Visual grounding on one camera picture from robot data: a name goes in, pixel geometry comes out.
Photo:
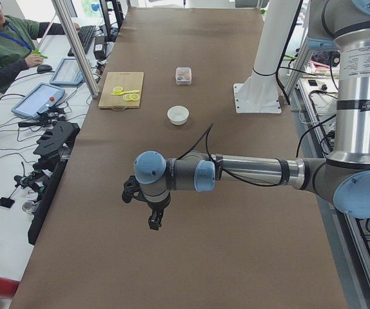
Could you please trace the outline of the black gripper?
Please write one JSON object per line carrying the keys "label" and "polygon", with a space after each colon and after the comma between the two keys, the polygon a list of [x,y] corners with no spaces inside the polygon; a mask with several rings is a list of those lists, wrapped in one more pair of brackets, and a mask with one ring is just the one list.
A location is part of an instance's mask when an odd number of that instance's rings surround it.
{"label": "black gripper", "polygon": [[169,206],[171,195],[167,195],[165,199],[158,202],[147,201],[148,206],[151,208],[152,213],[148,219],[148,225],[151,230],[159,230],[162,227],[163,212]]}

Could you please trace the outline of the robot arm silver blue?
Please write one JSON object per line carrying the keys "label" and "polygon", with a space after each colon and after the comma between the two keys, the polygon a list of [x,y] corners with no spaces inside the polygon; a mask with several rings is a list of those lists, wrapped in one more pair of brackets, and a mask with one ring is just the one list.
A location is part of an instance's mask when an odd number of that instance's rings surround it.
{"label": "robot arm silver blue", "polygon": [[172,191],[212,191],[223,173],[259,187],[290,185],[316,194],[344,214],[370,218],[370,1],[312,1],[310,41],[340,50],[335,146],[325,159],[252,158],[199,153],[178,158],[141,153],[124,183],[125,202],[151,208],[158,230]]}

